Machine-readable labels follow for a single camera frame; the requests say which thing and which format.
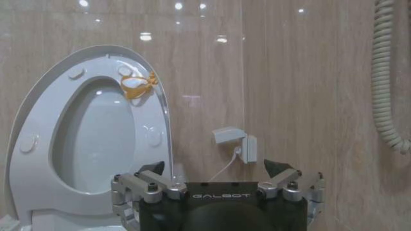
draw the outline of white wall outlet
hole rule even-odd
[[[250,162],[257,162],[258,160],[258,139],[253,135],[235,127],[226,127],[213,131],[217,144],[226,143],[241,139],[241,159],[245,164]]]

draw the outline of marble wall tile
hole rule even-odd
[[[209,0],[203,9],[201,1],[181,1],[181,10],[169,0],[87,0],[87,7],[77,0],[26,1],[0,1],[2,149],[23,98],[43,73],[77,50],[115,44],[154,65],[171,108],[177,164],[190,180],[210,179],[234,149],[218,146],[211,132],[245,124],[241,0]],[[153,33],[151,41],[141,39],[142,32]],[[243,175],[237,162],[217,180]]]
[[[323,172],[327,202],[318,229],[335,230],[337,4],[245,0],[242,7],[246,125],[263,151],[249,177],[269,177],[265,158],[303,173]]]
[[[46,13],[43,21],[46,69],[82,48],[103,44],[133,47],[133,18],[127,15]]]
[[[411,158],[383,144],[371,114],[374,3],[242,3],[246,127],[259,138],[263,157],[326,175],[326,216],[311,230],[411,228]],[[393,104],[395,125],[410,137],[406,4],[395,2]],[[257,26],[265,21],[265,28]],[[265,31],[263,38],[250,38]],[[267,177],[261,162],[249,168],[247,177]]]
[[[8,136],[27,92],[43,72],[43,15],[38,12],[2,12],[0,67],[0,178],[7,182]],[[2,214],[11,207],[10,189],[2,185]]]
[[[61,13],[126,13],[129,0],[43,0],[45,11]]]
[[[410,230],[410,155],[390,150],[373,121],[374,1],[339,1],[338,218],[353,230]],[[393,111],[410,137],[410,24],[397,1],[393,47]]]
[[[213,130],[243,125],[239,22],[185,15],[137,15],[134,20],[134,50],[155,66],[169,97],[175,160],[185,164],[187,157],[205,158],[191,163],[206,169],[187,173],[194,180],[207,180],[221,170],[215,162],[231,158],[231,151],[217,146]],[[142,33],[151,33],[150,41],[141,39]],[[227,41],[218,42],[219,36]]]

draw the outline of coiled cable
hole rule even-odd
[[[391,38],[394,30],[394,0],[375,1],[375,29],[373,43],[373,115],[385,142],[402,153],[411,150],[411,140],[401,137],[391,113]]]

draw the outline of screw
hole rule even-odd
[[[257,196],[259,199],[266,199],[266,192],[262,189],[258,189]]]
[[[181,193],[181,200],[190,198],[190,192]]]
[[[149,192],[155,192],[155,191],[158,191],[158,189],[159,189],[158,184],[154,183],[154,182],[151,182],[151,183],[149,184],[147,191],[149,191]]]
[[[298,183],[295,181],[291,181],[287,185],[287,188],[291,190],[298,190]]]
[[[115,175],[115,182],[119,182],[121,174]]]

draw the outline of white toilet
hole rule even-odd
[[[125,230],[113,214],[115,174],[166,162],[173,176],[171,130],[159,82],[127,100],[125,75],[149,78],[153,67],[118,46],[67,57],[22,104],[10,143],[10,185],[26,230]]]

